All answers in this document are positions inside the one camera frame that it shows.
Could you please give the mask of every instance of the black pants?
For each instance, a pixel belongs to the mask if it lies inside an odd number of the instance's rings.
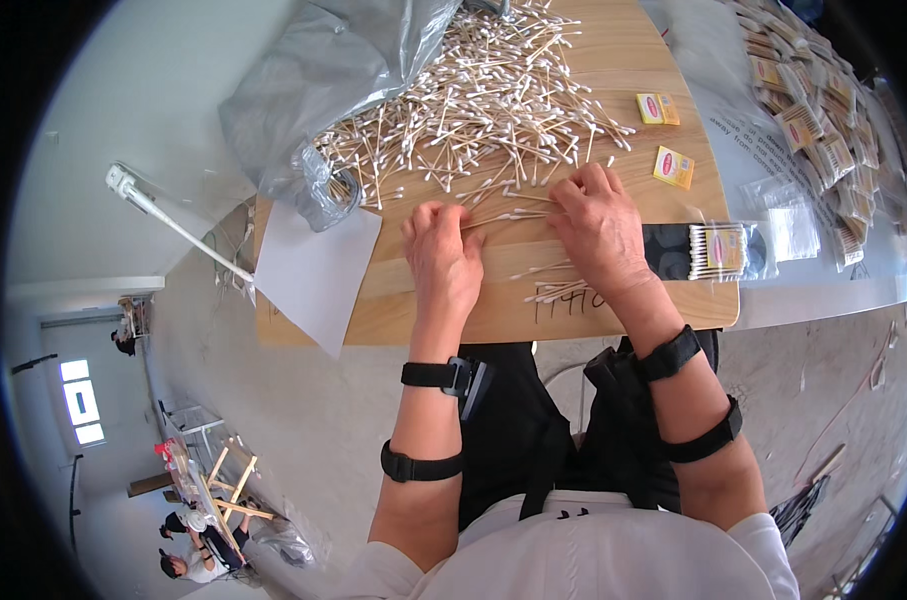
[[[220,535],[220,532],[217,531],[213,526],[207,525],[207,529],[204,530],[204,533],[200,534],[207,542],[209,542],[216,549],[216,553],[223,559],[223,561],[230,567],[230,570],[238,570],[243,567],[243,558],[240,558],[236,555],[236,552],[233,551],[230,544],[223,539],[223,536]],[[239,527],[233,530],[233,539],[236,540],[236,545],[240,546],[240,550],[243,550],[243,546],[247,543],[247,540],[250,539],[250,534],[245,531],[241,531]]]
[[[698,331],[697,338],[716,371],[716,332]],[[618,350],[632,349],[624,337]],[[517,494],[545,497],[553,488],[629,494],[636,491],[631,486],[639,485],[656,504],[678,513],[680,495],[673,467],[669,462],[638,456],[630,447],[622,423],[613,418],[616,398],[597,394],[590,425],[580,450],[576,449],[569,436],[569,421],[543,387],[530,350],[530,342],[460,346],[459,356],[481,360],[495,369],[482,402],[470,420],[461,423],[460,531],[503,498]]]

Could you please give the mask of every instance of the concrete floor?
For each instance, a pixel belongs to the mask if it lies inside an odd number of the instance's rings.
[[[242,207],[225,220],[234,239],[245,218]],[[309,588],[321,588],[366,541],[381,478],[379,448],[393,428],[406,347],[346,347],[333,361],[315,347],[260,346],[254,307],[232,289],[221,294],[214,277],[210,259],[192,251],[156,294],[147,352],[154,394],[203,403],[260,457],[253,489],[284,507],[328,552],[325,571],[297,574]],[[886,351],[885,383],[861,388],[891,321],[899,342]],[[614,343],[541,342],[541,376]],[[846,444],[823,503],[788,553],[803,596],[822,596],[831,574],[846,570],[879,533],[887,512],[878,496],[902,498],[907,485],[907,310],[723,333],[719,378],[740,401],[770,507],[800,490],[794,475],[807,451],[850,401],[798,479]],[[576,425],[580,377],[561,375],[549,389]]]

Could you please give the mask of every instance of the hand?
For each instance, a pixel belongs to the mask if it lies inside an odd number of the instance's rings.
[[[417,320],[463,328],[483,280],[480,248],[486,237],[475,231],[466,240],[460,223],[470,212],[438,200],[420,204],[400,225],[403,251],[417,290]]]
[[[585,164],[550,189],[567,214],[550,215],[567,256],[612,308],[624,293],[655,281],[643,255],[637,205],[613,169]]]

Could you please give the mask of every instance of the window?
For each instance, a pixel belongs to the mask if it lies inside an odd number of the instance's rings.
[[[86,360],[74,360],[60,364],[60,378],[63,379],[63,395],[70,422],[75,427],[80,446],[102,442],[103,426],[99,424],[100,410],[90,381]]]

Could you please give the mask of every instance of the pile of cotton swabs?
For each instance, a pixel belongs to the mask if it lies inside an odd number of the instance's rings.
[[[475,207],[495,191],[506,195],[522,183],[546,186],[560,164],[588,162],[594,138],[624,138],[636,131],[620,126],[600,102],[585,98],[588,87],[570,80],[565,31],[577,25],[545,4],[511,6],[508,16],[460,10],[450,23],[441,54],[410,90],[321,133],[314,144],[333,174],[349,172],[359,183],[363,205],[402,198],[386,180],[419,171],[444,192],[456,178],[471,175],[497,150],[508,160],[476,190],[459,194]],[[608,166],[613,157],[608,158]],[[332,196],[346,188],[332,183]]]

